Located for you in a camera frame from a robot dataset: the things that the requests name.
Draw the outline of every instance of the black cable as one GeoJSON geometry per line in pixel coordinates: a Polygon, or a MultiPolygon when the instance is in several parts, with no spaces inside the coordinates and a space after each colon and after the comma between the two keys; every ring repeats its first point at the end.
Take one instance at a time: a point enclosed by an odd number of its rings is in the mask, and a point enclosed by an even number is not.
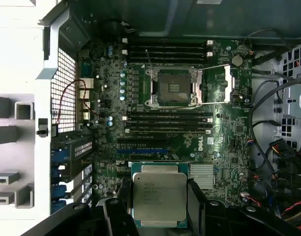
{"type": "MultiPolygon", "coordinates": [[[[296,44],[293,44],[291,47],[292,47],[292,50],[297,46],[297,45],[300,45],[301,44],[301,40],[298,41],[296,44]]],[[[269,54],[266,54],[266,55],[263,55],[263,56],[260,56],[258,58],[255,58],[252,60],[252,66],[255,66],[255,65],[260,65],[268,60],[271,60],[273,58],[276,58],[280,55],[282,55],[283,53],[289,51],[288,48],[281,48],[281,49],[278,49],[276,51],[273,51],[269,54]]]]}
{"type": "MultiPolygon", "coordinates": [[[[267,151],[265,152],[265,156],[266,156],[267,158],[269,157],[269,154],[270,154],[271,151],[272,151],[272,148],[269,147],[269,148],[267,149],[267,151]]],[[[266,160],[263,159],[263,162],[262,162],[262,164],[261,164],[259,167],[256,167],[256,168],[250,168],[250,170],[251,170],[251,171],[258,171],[258,170],[262,169],[262,168],[265,166],[266,163],[267,163],[266,160]]]]}
{"type": "Polygon", "coordinates": [[[284,80],[294,80],[291,77],[288,77],[286,75],[280,74],[280,73],[275,72],[275,71],[264,71],[264,70],[252,69],[252,73],[254,73],[254,74],[260,74],[260,75],[275,75],[275,76],[280,77],[280,78],[282,78],[284,80]]]}
{"type": "Polygon", "coordinates": [[[296,79],[296,80],[292,80],[290,82],[287,82],[273,90],[271,90],[270,92],[268,92],[263,98],[261,98],[261,100],[256,104],[254,105],[253,108],[251,108],[250,110],[250,113],[249,113],[249,118],[248,118],[248,121],[249,121],[249,127],[250,127],[250,134],[251,134],[251,137],[252,139],[254,140],[254,143],[256,145],[256,147],[258,148],[259,150],[259,153],[264,157],[269,169],[270,169],[270,172],[274,175],[275,174],[275,170],[272,166],[272,164],[270,163],[269,159],[266,157],[265,153],[263,152],[263,150],[261,149],[258,141],[256,140],[256,137],[255,137],[255,134],[254,134],[254,130],[253,130],[253,127],[252,127],[252,118],[253,118],[253,113],[254,111],[262,105],[262,103],[264,103],[268,98],[270,98],[274,93],[284,89],[284,88],[287,88],[291,85],[297,85],[297,84],[301,84],[301,79],[296,79]]]}
{"type": "Polygon", "coordinates": [[[275,120],[272,120],[272,119],[269,119],[269,120],[261,120],[261,121],[258,121],[258,122],[255,122],[252,126],[253,128],[255,126],[257,126],[258,124],[262,124],[262,123],[269,123],[271,125],[274,125],[274,126],[281,126],[280,123],[276,122],[275,120]]]}
{"type": "MultiPolygon", "coordinates": [[[[253,97],[252,97],[252,99],[251,99],[251,104],[254,103],[254,100],[255,100],[256,95],[258,94],[258,92],[259,92],[259,90],[262,88],[262,86],[263,86],[264,84],[266,84],[266,83],[276,83],[277,87],[279,87],[279,82],[278,82],[277,80],[265,80],[264,82],[262,82],[262,83],[258,86],[257,90],[255,91],[255,93],[254,93],[254,95],[253,95],[253,97]]],[[[276,92],[276,96],[277,96],[277,99],[279,100],[279,103],[280,103],[280,101],[283,102],[283,99],[281,99],[281,97],[279,96],[278,92],[276,92]]]]}
{"type": "Polygon", "coordinates": [[[289,51],[291,51],[291,50],[293,49],[293,48],[287,43],[287,41],[285,40],[285,38],[284,38],[284,37],[283,37],[276,29],[274,29],[274,28],[265,28],[265,29],[260,29],[260,30],[258,30],[258,31],[255,31],[255,32],[253,32],[253,33],[247,35],[247,36],[243,39],[242,44],[245,45],[245,41],[246,41],[249,37],[251,37],[251,36],[253,36],[253,35],[255,35],[255,34],[261,33],[261,32],[265,32],[265,31],[273,31],[273,32],[275,32],[275,33],[277,34],[277,36],[282,40],[283,44],[288,48],[289,51]]]}

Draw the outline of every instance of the metal frame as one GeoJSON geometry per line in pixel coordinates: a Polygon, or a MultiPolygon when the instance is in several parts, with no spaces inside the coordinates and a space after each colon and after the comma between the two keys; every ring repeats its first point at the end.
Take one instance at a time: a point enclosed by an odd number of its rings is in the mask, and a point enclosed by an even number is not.
{"type": "Polygon", "coordinates": [[[35,116],[36,120],[47,120],[46,135],[36,135],[35,140],[35,208],[40,219],[51,214],[51,80],[59,68],[59,48],[75,59],[77,51],[90,39],[87,31],[67,7],[59,3],[42,21],[48,23],[44,32],[44,69],[36,79],[35,116]]]}

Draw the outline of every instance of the screw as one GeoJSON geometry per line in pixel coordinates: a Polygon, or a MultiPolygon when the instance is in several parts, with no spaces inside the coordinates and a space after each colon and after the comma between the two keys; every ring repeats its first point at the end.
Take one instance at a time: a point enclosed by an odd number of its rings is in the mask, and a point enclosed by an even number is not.
{"type": "Polygon", "coordinates": [[[211,204],[212,206],[218,206],[218,205],[219,205],[219,203],[216,202],[216,201],[211,201],[210,204],[211,204]]]}
{"type": "Polygon", "coordinates": [[[252,207],[252,206],[247,206],[247,211],[250,211],[250,212],[256,212],[257,210],[254,208],[254,207],[252,207]]]}
{"type": "Polygon", "coordinates": [[[84,205],[75,206],[74,210],[81,210],[84,208],[84,205]]]}

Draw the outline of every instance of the capacitor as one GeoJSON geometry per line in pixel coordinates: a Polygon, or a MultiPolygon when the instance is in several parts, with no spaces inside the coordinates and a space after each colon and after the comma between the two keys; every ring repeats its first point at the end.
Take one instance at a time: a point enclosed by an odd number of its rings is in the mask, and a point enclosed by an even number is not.
{"type": "Polygon", "coordinates": [[[219,152],[215,152],[215,153],[214,153],[214,156],[215,156],[216,158],[220,158],[220,153],[219,153],[219,152]]]}

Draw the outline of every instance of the black memory slot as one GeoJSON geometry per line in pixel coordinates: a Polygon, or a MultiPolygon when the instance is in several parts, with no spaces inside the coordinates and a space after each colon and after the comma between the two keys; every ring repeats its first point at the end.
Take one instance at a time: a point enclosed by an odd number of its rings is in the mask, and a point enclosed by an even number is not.
{"type": "Polygon", "coordinates": [[[187,121],[187,120],[196,120],[197,122],[207,122],[207,118],[202,117],[129,117],[129,121],[187,121]]]}
{"type": "Polygon", "coordinates": [[[164,131],[164,132],[171,132],[171,131],[181,131],[181,132],[195,132],[195,131],[206,131],[209,129],[201,128],[201,127],[153,127],[153,126],[145,126],[145,127],[132,127],[130,131],[147,131],[147,132],[156,132],[156,131],[164,131]]]}
{"type": "Polygon", "coordinates": [[[167,139],[137,139],[137,138],[118,138],[118,144],[165,144],[167,139]]]}
{"type": "Polygon", "coordinates": [[[175,129],[175,128],[180,128],[180,129],[190,129],[190,130],[195,130],[195,129],[211,129],[213,128],[213,124],[140,124],[140,123],[132,123],[132,124],[126,124],[127,128],[134,127],[135,128],[153,128],[154,130],[156,129],[175,129]]]}
{"type": "Polygon", "coordinates": [[[145,50],[148,51],[150,55],[156,53],[180,53],[180,54],[206,54],[204,48],[165,48],[165,47],[145,47],[145,48],[130,48],[129,52],[134,54],[146,54],[145,50]]]}
{"type": "Polygon", "coordinates": [[[206,42],[202,43],[174,43],[174,42],[132,42],[130,47],[185,47],[185,48],[204,48],[206,42]]]}
{"type": "Polygon", "coordinates": [[[203,117],[212,117],[213,112],[195,112],[195,111],[178,111],[178,112],[163,112],[161,110],[149,110],[145,112],[126,112],[126,115],[155,115],[155,116],[184,116],[184,115],[191,115],[191,116],[203,116],[203,117]]]}
{"type": "Polygon", "coordinates": [[[131,124],[133,126],[143,126],[143,125],[187,125],[187,126],[200,126],[206,123],[202,123],[195,120],[156,120],[156,121],[149,121],[149,120],[140,120],[140,121],[129,121],[126,124],[131,124]]]}
{"type": "MultiPolygon", "coordinates": [[[[149,60],[147,58],[132,58],[129,57],[128,61],[130,63],[148,63],[149,60]]],[[[151,62],[154,64],[158,63],[166,63],[166,64],[204,64],[205,60],[203,59],[151,59],[151,62]]]]}
{"type": "MultiPolygon", "coordinates": [[[[152,58],[190,58],[190,59],[204,59],[203,53],[180,53],[180,52],[149,52],[150,59],[152,58]]],[[[145,58],[145,52],[130,52],[130,58],[145,58]]]]}

